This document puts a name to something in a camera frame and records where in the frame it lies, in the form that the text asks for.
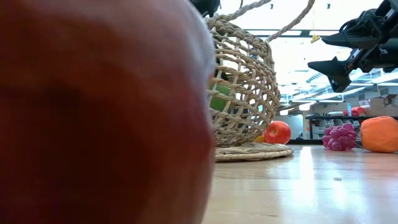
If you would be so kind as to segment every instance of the woven placemat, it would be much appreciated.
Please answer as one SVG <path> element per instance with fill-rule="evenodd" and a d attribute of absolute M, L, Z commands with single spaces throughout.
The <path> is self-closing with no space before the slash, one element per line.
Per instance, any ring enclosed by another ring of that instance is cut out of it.
<path fill-rule="evenodd" d="M 217 148 L 216 161 L 260 161 L 275 157 L 291 156 L 294 150 L 283 144 L 249 142 L 237 147 Z"/>

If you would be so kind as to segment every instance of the wooden surface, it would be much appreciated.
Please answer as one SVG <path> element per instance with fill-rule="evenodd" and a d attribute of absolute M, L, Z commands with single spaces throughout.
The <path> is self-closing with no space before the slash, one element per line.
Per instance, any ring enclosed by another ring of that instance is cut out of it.
<path fill-rule="evenodd" d="M 203 223 L 398 222 L 398 154 L 293 148 L 294 157 L 217 163 Z"/>

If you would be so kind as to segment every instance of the green fruit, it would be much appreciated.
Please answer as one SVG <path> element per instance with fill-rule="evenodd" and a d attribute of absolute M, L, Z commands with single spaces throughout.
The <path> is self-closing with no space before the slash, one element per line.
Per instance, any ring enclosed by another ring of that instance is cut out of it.
<path fill-rule="evenodd" d="M 231 89 L 229 87 L 227 87 L 227 86 L 217 85 L 216 90 L 219 91 L 220 93 L 228 96 L 229 95 L 229 91 Z M 223 111 L 224 108 L 225 108 L 226 102 L 227 101 L 222 100 L 220 98 L 213 97 L 211 99 L 211 102 L 210 102 L 210 108 L 214 109 L 214 110 L 217 110 L 217 111 Z"/>

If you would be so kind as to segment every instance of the ceiling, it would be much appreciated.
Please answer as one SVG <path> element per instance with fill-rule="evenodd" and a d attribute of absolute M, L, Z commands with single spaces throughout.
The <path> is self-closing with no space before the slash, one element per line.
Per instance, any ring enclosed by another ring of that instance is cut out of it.
<path fill-rule="evenodd" d="M 255 0 L 243 1 L 244 4 L 252 2 Z M 349 57 L 351 49 L 330 46 L 321 40 L 311 44 L 310 36 L 337 33 L 346 21 L 357 18 L 365 10 L 379 7 L 381 2 L 382 0 L 316 0 L 313 10 L 293 28 L 295 31 L 286 33 L 289 37 L 282 36 L 271 42 L 282 102 L 291 102 L 294 99 L 327 100 L 336 97 L 330 90 L 327 77 L 309 69 L 307 63 L 331 60 L 334 56 L 339 60 L 345 60 Z M 217 13 L 232 13 L 239 8 L 240 3 L 241 0 L 221 0 L 221 9 Z M 233 23 L 252 34 L 270 35 L 295 19 L 307 3 L 308 0 L 274 0 L 247 12 Z M 307 37 L 299 37 L 300 30 L 312 31 Z M 345 94 L 364 90 L 373 83 L 398 85 L 395 83 L 398 81 L 397 74 L 396 71 L 390 74 L 380 70 L 374 70 L 370 74 L 360 70 L 353 71 L 350 77 L 354 84 L 347 88 Z"/>

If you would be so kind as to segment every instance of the cardboard box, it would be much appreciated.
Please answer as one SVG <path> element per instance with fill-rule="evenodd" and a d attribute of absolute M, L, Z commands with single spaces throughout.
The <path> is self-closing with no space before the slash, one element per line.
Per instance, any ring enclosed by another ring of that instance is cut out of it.
<path fill-rule="evenodd" d="M 389 94 L 386 97 L 378 96 L 360 101 L 359 105 L 365 109 L 366 116 L 398 116 L 396 97 L 395 94 Z"/>

